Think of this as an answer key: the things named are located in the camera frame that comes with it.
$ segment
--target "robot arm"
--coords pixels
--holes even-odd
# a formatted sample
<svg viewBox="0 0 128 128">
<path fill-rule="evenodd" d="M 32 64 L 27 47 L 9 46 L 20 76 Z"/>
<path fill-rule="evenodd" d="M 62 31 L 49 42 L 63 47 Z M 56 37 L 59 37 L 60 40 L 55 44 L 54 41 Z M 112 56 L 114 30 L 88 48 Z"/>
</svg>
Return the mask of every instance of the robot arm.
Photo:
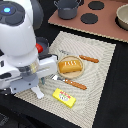
<svg viewBox="0 0 128 128">
<path fill-rule="evenodd" d="M 11 1 L 21 5 L 28 14 L 30 21 L 33 25 L 33 29 L 40 28 L 43 21 L 43 9 L 37 0 L 3 0 Z"/>
<path fill-rule="evenodd" d="M 38 59 L 33 28 L 41 25 L 42 12 L 37 0 L 0 2 L 0 48 L 4 53 L 0 57 L 0 63 L 4 62 L 0 64 L 0 89 L 10 88 L 14 94 L 32 88 L 36 94 L 42 94 L 39 78 L 57 72 L 56 56 Z"/>
</svg>

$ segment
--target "dark countertop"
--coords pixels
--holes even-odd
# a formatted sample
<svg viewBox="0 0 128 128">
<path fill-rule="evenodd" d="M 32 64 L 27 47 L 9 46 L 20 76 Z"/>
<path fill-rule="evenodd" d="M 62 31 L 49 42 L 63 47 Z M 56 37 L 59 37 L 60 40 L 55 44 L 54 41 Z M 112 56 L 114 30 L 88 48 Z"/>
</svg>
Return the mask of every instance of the dark countertop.
<svg viewBox="0 0 128 128">
<path fill-rule="evenodd" d="M 50 44 L 60 31 L 116 44 L 92 128 L 128 128 L 128 44 L 50 25 L 48 19 L 56 10 L 53 0 L 41 0 L 41 5 L 44 10 L 44 21 L 35 34 L 37 37 L 48 39 Z M 52 113 L 14 97 L 14 95 L 0 95 L 0 106 L 33 117 L 53 128 L 79 128 Z"/>
</svg>

